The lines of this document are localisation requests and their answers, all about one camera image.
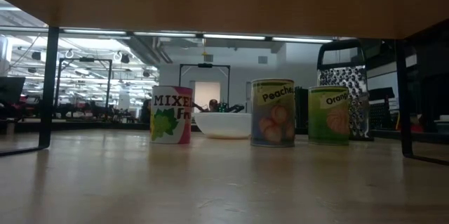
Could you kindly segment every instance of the mixed fruit can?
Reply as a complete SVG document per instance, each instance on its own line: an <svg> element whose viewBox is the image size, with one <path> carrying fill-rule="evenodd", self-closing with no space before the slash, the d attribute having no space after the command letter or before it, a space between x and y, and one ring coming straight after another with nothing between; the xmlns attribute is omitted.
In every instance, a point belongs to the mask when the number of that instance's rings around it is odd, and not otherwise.
<svg viewBox="0 0 449 224"><path fill-rule="evenodd" d="M181 86L153 86L152 143L190 143L192 92L192 89Z"/></svg>
<svg viewBox="0 0 449 224"><path fill-rule="evenodd" d="M258 79L252 82L251 145L295 146L295 90L293 80Z"/></svg>
<svg viewBox="0 0 449 224"><path fill-rule="evenodd" d="M309 89L309 142L349 144L349 90L344 86Z"/></svg>

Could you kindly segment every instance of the tin can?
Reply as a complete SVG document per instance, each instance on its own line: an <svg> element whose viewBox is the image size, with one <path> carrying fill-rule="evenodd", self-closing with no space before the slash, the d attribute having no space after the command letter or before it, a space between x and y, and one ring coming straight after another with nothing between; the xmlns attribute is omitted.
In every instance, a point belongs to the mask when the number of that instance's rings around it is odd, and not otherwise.
<svg viewBox="0 0 449 224"><path fill-rule="evenodd" d="M154 86L151 104L152 143L190 143L193 90L180 86Z"/></svg>
<svg viewBox="0 0 449 224"><path fill-rule="evenodd" d="M295 89L290 79L252 82L251 145L295 146Z"/></svg>
<svg viewBox="0 0 449 224"><path fill-rule="evenodd" d="M344 86L309 89L309 143L349 144L349 90Z"/></svg>

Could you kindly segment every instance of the computer monitor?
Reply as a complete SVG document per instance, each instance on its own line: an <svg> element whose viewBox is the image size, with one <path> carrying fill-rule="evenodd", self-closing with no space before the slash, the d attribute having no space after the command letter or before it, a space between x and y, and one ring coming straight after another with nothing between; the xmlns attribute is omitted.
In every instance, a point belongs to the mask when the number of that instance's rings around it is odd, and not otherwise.
<svg viewBox="0 0 449 224"><path fill-rule="evenodd" d="M19 102L24 77L0 77L0 101L14 104Z"/></svg>

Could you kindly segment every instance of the can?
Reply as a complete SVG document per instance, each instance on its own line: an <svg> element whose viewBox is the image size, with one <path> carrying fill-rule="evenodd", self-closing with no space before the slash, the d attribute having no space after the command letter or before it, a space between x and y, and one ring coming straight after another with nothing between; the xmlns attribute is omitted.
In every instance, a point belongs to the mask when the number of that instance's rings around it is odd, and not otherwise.
<svg viewBox="0 0 449 224"><path fill-rule="evenodd" d="M309 143L349 144L349 90L344 86L309 89Z"/></svg>
<svg viewBox="0 0 449 224"><path fill-rule="evenodd" d="M190 143L193 90L153 86L150 134L152 143Z"/></svg>
<svg viewBox="0 0 449 224"><path fill-rule="evenodd" d="M252 82L251 145L295 146L295 89L290 79Z"/></svg>

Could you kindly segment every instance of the white bowl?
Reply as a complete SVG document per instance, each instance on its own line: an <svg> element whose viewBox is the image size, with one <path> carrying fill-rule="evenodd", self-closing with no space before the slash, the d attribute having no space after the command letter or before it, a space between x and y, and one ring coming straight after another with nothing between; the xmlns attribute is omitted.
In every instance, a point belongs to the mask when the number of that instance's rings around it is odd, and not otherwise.
<svg viewBox="0 0 449 224"><path fill-rule="evenodd" d="M209 138L244 139L251 134L251 114L197 112L194 118L201 132Z"/></svg>

